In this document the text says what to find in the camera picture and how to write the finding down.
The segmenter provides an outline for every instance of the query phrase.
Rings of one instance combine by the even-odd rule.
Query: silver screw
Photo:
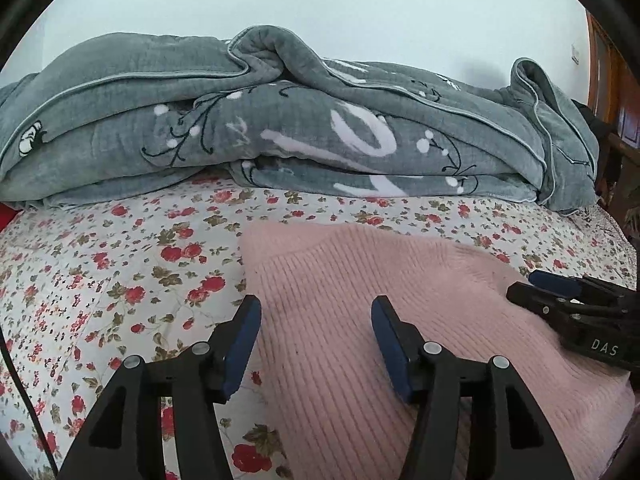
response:
[[[438,355],[442,352],[442,346],[440,346],[435,341],[427,341],[422,347],[427,354]]]
[[[193,345],[191,347],[191,351],[195,355],[204,355],[209,351],[210,348],[211,347],[209,346],[209,343],[205,343],[204,341],[200,341],[199,343],[196,343],[195,345]]]
[[[496,357],[494,357],[494,365],[497,368],[502,368],[504,370],[505,368],[509,368],[510,364],[511,363],[506,357],[503,357],[501,355],[497,355]]]
[[[141,359],[139,355],[130,355],[129,357],[124,359],[124,361],[122,362],[122,365],[125,368],[135,368],[140,364],[140,361]]]

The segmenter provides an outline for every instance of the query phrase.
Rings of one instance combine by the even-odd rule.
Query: bed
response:
[[[492,199],[340,198],[244,189],[222,173],[203,173],[121,202],[23,212],[0,235],[0,322],[58,465],[127,355],[170,358],[233,316],[244,291],[238,238],[249,222],[266,219],[450,238],[523,275],[588,273],[624,286],[636,275],[633,249],[597,207],[562,217]],[[236,478],[290,476],[260,390],[264,378],[254,352],[241,389],[216,408]],[[170,399],[161,420],[166,476],[175,480]],[[35,479],[53,478],[4,365],[0,428]]]

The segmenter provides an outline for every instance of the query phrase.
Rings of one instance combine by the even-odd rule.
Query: black cord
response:
[[[44,449],[44,453],[47,455],[47,459],[49,460],[49,466],[53,471],[53,475],[57,477],[58,466],[56,465],[56,460],[53,458],[53,453],[49,449],[49,444],[47,444],[47,438],[44,436],[44,431],[40,425],[40,421],[38,420],[38,415],[36,415],[36,410],[33,409],[31,399],[29,398],[27,391],[24,389],[24,385],[18,376],[18,372],[15,370],[14,362],[11,361],[9,349],[6,347],[6,341],[4,340],[4,334],[2,333],[2,327],[0,327],[0,353],[2,354],[2,359],[4,360],[4,364],[6,364],[6,368],[9,371],[9,375],[11,375],[12,380],[14,380],[15,387],[18,388],[18,393],[20,393],[22,402],[24,402],[24,405],[27,407],[27,411],[31,417],[31,422],[35,427],[40,443],[42,444],[42,449]]]

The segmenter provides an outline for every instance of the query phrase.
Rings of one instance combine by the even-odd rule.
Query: pink ribbed fabric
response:
[[[296,480],[399,476],[415,411],[394,395],[371,328],[379,294],[459,357],[507,356],[577,480],[601,474],[631,418],[628,373],[563,351],[541,319],[506,300],[522,277],[490,254],[352,224],[272,222],[253,222],[241,250],[247,292],[263,307],[266,397]]]

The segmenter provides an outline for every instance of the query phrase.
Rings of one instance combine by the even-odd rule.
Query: folded blanket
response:
[[[246,186],[342,196],[595,202],[598,145],[529,59],[499,91],[323,60],[292,32],[108,34],[0,89],[0,201],[124,198],[223,164]]]
[[[495,257],[355,225],[270,222],[245,230],[241,251],[247,292],[263,306],[263,387],[294,478],[399,476],[416,412],[394,395],[376,344],[370,304],[379,294],[459,357],[507,356],[575,478],[606,468],[634,409],[628,372],[562,350],[543,320],[506,300],[522,277]],[[455,478],[465,462],[459,454]]]

